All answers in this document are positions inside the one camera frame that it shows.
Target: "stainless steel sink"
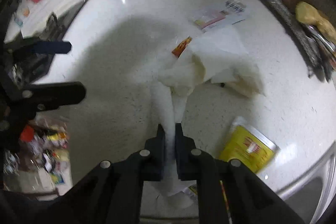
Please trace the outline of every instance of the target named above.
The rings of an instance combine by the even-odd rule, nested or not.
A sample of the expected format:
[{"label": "stainless steel sink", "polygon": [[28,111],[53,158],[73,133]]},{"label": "stainless steel sink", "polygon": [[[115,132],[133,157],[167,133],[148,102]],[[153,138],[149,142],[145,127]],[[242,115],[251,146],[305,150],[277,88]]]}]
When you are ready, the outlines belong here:
[{"label": "stainless steel sink", "polygon": [[336,143],[301,177],[277,194],[304,220],[315,223],[334,195]]}]

